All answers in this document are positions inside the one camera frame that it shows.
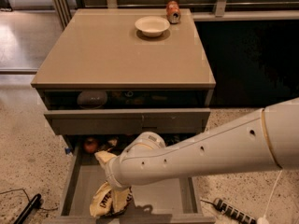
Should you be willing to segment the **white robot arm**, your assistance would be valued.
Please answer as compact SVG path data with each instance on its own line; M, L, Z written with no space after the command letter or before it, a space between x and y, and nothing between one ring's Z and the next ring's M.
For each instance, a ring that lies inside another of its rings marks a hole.
M299 99L256 110L168 147L156 133L140 134L119 156L95 154L111 189L197 175L299 168Z

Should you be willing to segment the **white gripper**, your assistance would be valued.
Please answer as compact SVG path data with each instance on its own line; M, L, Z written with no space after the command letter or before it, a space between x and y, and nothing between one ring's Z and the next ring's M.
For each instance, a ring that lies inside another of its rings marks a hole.
M112 161L116 155L108 151L98 151L94 154L99 164L105 169L106 180L113 188L111 191L113 213L123 211L131 200L131 190L126 184L122 184L118 179L119 165L117 161Z

